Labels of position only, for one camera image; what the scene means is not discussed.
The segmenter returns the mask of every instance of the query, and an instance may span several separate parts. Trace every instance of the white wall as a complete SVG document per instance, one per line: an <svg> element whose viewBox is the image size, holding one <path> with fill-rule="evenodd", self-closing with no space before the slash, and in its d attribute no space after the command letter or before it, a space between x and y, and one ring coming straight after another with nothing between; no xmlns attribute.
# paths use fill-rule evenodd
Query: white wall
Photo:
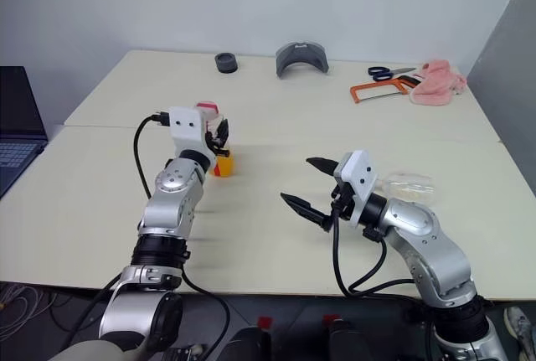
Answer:
<svg viewBox="0 0 536 361"><path fill-rule="evenodd" d="M27 66L45 122L62 122L131 48L329 59L450 59L467 73L509 0L0 0L0 64Z"/></svg>

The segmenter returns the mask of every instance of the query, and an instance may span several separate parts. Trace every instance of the yellow object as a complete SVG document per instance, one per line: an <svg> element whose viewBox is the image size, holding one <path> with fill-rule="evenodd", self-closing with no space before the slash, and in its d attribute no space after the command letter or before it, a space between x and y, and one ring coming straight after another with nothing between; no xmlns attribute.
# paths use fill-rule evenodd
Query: yellow object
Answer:
<svg viewBox="0 0 536 361"><path fill-rule="evenodd" d="M228 177L233 173L233 155L229 156L216 156L216 167L214 170L210 170L212 175L216 177Z"/></svg>

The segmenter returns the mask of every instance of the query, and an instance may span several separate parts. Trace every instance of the laptop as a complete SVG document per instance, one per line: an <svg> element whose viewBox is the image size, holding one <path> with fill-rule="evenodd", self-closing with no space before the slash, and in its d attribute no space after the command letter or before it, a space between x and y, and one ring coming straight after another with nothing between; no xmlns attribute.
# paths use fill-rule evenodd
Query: laptop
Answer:
<svg viewBox="0 0 536 361"><path fill-rule="evenodd" d="M23 66L0 66L0 198L48 142Z"/></svg>

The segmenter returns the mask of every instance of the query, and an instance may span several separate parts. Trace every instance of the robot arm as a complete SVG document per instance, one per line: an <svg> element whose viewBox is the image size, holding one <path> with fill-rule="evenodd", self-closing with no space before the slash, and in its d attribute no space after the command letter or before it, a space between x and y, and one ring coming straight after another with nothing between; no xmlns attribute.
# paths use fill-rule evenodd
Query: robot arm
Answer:
<svg viewBox="0 0 536 361"><path fill-rule="evenodd" d="M176 157L156 178L131 264L123 269L108 303L99 340L67 348L54 361L145 360L175 342L183 313L175 290L189 258L195 206L203 196L205 173L216 163L213 150L225 144L211 140L209 118L210 109L203 107L170 109Z"/></svg>
<svg viewBox="0 0 536 361"><path fill-rule="evenodd" d="M441 348L458 360L496 359L506 354L487 319L463 251L441 230L436 215L423 205L387 200L375 193L377 175L365 151L347 153L340 163L319 157L309 163L335 177L332 207L363 235L387 241L404 259L423 302L430 307ZM332 217L303 199L282 194L302 217L329 230Z"/></svg>

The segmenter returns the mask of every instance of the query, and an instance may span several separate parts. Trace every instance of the laptop keyboard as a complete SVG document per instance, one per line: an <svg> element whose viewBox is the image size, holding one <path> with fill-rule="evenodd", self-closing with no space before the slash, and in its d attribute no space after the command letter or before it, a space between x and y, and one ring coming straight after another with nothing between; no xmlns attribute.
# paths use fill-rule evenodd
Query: laptop keyboard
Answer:
<svg viewBox="0 0 536 361"><path fill-rule="evenodd" d="M35 143L0 143L0 167L17 168L36 146Z"/></svg>

